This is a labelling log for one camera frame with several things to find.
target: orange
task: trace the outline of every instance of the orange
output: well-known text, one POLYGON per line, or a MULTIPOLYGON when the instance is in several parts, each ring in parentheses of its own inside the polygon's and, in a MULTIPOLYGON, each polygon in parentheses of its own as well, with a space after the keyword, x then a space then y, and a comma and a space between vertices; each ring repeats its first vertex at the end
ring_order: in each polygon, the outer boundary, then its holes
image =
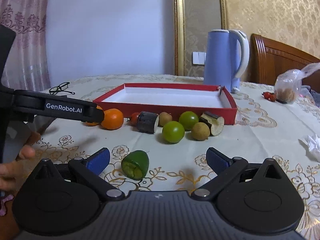
POLYGON ((84 124, 87 126, 96 126, 99 123, 98 122, 85 122, 84 124))
POLYGON ((123 114, 120 110, 112 108, 104 111, 104 120, 101 125, 108 130, 119 129, 123 125, 123 114))

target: brown round fruit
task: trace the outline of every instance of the brown round fruit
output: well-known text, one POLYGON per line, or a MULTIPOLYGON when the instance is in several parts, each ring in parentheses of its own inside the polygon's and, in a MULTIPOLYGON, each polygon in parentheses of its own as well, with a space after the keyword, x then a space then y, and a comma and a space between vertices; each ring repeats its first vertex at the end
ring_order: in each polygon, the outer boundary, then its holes
POLYGON ((168 114, 166 112, 162 112, 159 114, 159 126, 164 126, 166 123, 172 121, 172 116, 171 114, 168 114))
POLYGON ((198 141, 204 141, 209 138, 210 129, 204 122, 198 122, 193 126, 191 135, 198 141))

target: small red tomato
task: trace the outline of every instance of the small red tomato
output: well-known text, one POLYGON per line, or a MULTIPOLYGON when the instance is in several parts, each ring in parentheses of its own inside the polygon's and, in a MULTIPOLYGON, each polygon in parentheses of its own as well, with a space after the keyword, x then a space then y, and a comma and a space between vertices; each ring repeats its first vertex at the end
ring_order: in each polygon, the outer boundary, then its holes
POLYGON ((275 95, 270 95, 270 101, 275 102, 276 101, 276 96, 275 95))
POLYGON ((140 113, 136 112, 130 116, 129 118, 130 125, 136 126, 139 114, 140 113))
POLYGON ((269 92, 264 92, 264 93, 263 93, 263 96, 264 96, 265 99, 269 99, 269 98, 270 98, 270 95, 271 95, 271 94, 270 94, 269 92))

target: green lime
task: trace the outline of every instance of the green lime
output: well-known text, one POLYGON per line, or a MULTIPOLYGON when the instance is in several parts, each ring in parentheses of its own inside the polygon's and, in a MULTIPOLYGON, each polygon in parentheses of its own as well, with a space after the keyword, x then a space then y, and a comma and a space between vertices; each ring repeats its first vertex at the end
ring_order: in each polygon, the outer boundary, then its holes
POLYGON ((129 179, 141 180, 149 170, 149 157, 141 150, 131 152, 121 161, 121 168, 129 179))
POLYGON ((162 128, 162 136, 170 143, 177 143, 184 137, 184 128, 176 121, 168 122, 162 128))
POLYGON ((192 130, 193 126, 199 122, 198 116, 191 111, 182 113, 179 117, 179 123, 181 123, 186 131, 192 130))

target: wallpaper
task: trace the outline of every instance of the wallpaper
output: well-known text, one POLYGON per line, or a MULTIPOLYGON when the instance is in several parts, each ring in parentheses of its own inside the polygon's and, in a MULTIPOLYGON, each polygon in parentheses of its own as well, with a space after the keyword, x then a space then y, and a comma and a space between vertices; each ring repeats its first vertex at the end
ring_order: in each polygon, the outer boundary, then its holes
POLYGON ((220 0, 185 0, 186 76, 203 77, 204 66, 192 64, 192 52, 206 52, 212 29, 221 29, 220 0))
MULTIPOLYGON (((228 0, 230 29, 260 34, 320 58, 320 0, 228 0)), ((242 76, 250 80, 250 68, 242 76)))

